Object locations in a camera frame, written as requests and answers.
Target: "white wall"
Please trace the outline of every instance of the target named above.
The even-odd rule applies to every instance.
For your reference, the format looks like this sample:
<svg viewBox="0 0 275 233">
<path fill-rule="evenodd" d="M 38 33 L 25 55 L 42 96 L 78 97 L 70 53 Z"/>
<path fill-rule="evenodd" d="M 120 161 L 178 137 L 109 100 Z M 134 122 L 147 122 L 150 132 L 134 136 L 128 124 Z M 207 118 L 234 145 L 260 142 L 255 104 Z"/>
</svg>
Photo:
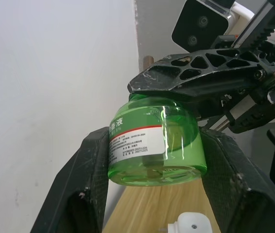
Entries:
<svg viewBox="0 0 275 233">
<path fill-rule="evenodd" d="M 137 73 L 132 1 L 0 0 L 0 232 L 30 231 L 57 172 Z"/>
</svg>

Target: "camera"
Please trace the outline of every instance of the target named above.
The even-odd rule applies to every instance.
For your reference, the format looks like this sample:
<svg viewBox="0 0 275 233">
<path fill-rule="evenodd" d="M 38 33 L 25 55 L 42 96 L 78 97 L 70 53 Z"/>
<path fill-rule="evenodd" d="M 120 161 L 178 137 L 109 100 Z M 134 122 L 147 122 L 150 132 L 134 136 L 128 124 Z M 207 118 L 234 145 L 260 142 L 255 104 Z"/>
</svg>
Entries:
<svg viewBox="0 0 275 233">
<path fill-rule="evenodd" d="M 230 8 L 211 0 L 188 0 L 172 33 L 172 40 L 188 52 L 207 50 L 219 35 L 235 25 Z"/>
</svg>

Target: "robotic arm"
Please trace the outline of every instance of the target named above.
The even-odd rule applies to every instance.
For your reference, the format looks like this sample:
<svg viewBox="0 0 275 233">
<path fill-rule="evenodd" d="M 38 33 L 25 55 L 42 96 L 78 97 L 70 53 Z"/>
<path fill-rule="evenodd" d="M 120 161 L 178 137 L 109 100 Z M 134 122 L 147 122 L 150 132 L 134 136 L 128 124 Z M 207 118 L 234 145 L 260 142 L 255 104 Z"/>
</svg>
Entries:
<svg viewBox="0 0 275 233">
<path fill-rule="evenodd" d="M 222 233 L 275 232 L 275 185 L 220 133 L 275 119 L 275 41 L 267 40 L 273 29 L 275 0 L 268 0 L 237 39 L 219 36 L 207 50 L 167 56 L 128 84 L 131 94 L 177 100 L 208 120 L 201 129 L 208 165 L 203 184 Z M 85 138 L 58 173 L 32 233 L 102 231 L 107 155 L 106 127 Z"/>
</svg>

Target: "gray wall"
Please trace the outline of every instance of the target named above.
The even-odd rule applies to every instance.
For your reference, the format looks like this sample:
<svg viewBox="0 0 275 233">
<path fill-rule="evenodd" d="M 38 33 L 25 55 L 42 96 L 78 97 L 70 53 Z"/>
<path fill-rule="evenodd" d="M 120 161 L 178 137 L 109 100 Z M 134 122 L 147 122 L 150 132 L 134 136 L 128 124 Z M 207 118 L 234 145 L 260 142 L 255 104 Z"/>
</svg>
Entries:
<svg viewBox="0 0 275 233">
<path fill-rule="evenodd" d="M 137 40 L 139 68 L 142 60 L 151 55 L 156 60 L 176 53 L 185 53 L 171 39 L 172 31 L 186 0 L 136 0 Z M 264 0 L 240 0 L 239 3 L 256 12 Z M 266 132 L 275 124 L 269 124 L 256 130 L 233 134 L 229 129 L 224 133 L 233 137 L 243 152 L 263 171 L 269 173 L 274 146 L 268 140 Z"/>
</svg>

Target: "transparent green plastic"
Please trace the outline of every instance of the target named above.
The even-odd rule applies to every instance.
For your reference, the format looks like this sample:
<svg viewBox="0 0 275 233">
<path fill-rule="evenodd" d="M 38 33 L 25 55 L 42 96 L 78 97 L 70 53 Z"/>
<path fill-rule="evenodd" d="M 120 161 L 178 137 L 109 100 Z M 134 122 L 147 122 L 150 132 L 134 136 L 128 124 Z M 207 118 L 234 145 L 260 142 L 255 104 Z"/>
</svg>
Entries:
<svg viewBox="0 0 275 233">
<path fill-rule="evenodd" d="M 206 161 L 196 119 L 182 106 L 167 98 L 134 95 L 114 118 L 133 125 L 162 125 L 163 154 L 139 156 L 109 166 L 108 177 L 127 186 L 160 186 L 184 183 L 206 173 Z"/>
</svg>

